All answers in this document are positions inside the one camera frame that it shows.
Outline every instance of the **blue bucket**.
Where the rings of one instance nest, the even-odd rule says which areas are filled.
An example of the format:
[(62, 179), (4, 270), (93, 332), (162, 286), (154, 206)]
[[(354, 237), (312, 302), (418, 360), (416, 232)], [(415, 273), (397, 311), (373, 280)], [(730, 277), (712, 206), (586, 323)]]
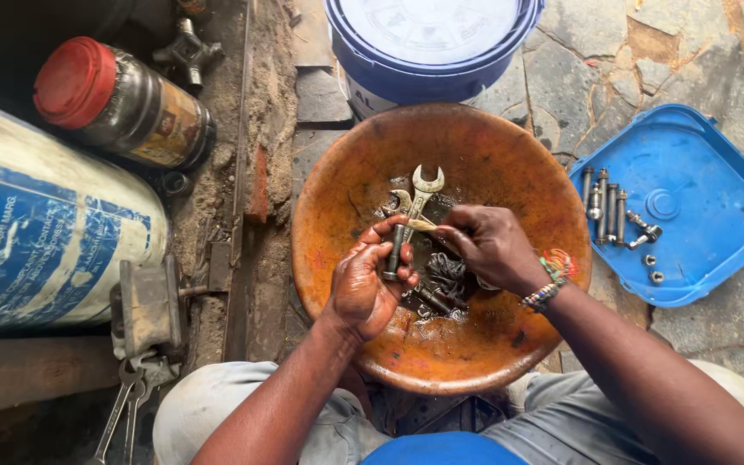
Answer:
[(544, 0), (324, 0), (324, 6), (350, 103), (366, 118), (398, 105), (472, 99), (507, 69), (538, 24)]

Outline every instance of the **colorful thread bracelet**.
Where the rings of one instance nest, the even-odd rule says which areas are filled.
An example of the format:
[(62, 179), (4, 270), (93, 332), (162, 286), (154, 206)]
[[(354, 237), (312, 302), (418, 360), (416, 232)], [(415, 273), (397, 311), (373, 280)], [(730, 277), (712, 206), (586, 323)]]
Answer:
[(522, 299), (522, 305), (532, 308), (536, 313), (543, 312), (547, 308), (547, 302), (555, 297), (568, 278), (572, 278), (577, 272), (570, 255), (561, 249), (553, 249), (549, 254), (545, 251), (539, 261), (553, 282)]

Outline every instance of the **forearm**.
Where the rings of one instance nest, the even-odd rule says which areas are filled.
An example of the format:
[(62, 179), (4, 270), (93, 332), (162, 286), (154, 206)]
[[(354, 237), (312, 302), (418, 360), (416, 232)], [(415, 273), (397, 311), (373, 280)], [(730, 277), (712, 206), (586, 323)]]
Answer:
[(574, 285), (545, 316), (666, 463), (744, 463), (744, 408), (710, 377)]
[(294, 464), (360, 341), (319, 319), (278, 370), (226, 418), (193, 465)]

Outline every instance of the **knee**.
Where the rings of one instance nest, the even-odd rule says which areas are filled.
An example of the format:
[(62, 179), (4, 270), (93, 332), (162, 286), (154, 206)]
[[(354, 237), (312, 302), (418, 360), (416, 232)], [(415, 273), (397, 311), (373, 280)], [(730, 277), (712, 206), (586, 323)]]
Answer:
[(217, 363), (187, 375), (162, 399), (154, 420), (160, 463), (190, 463), (214, 429), (276, 368), (271, 362)]

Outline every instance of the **gray trousers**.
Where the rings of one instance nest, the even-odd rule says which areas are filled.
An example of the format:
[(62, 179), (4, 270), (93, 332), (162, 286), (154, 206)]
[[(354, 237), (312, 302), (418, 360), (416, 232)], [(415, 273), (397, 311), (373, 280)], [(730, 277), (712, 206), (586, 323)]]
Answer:
[[(728, 385), (743, 378), (695, 364), (744, 406), (744, 385), (740, 391)], [(271, 362), (219, 363), (186, 376), (165, 396), (154, 422), (159, 463), (188, 465), (223, 419), (276, 369)], [(717, 369), (738, 379), (726, 384), (713, 374)], [(531, 465), (659, 463), (586, 372), (529, 373), (509, 390), (522, 413), (482, 434)], [(390, 439), (366, 419), (356, 396), (336, 389), (309, 430), (299, 463), (355, 465)]]

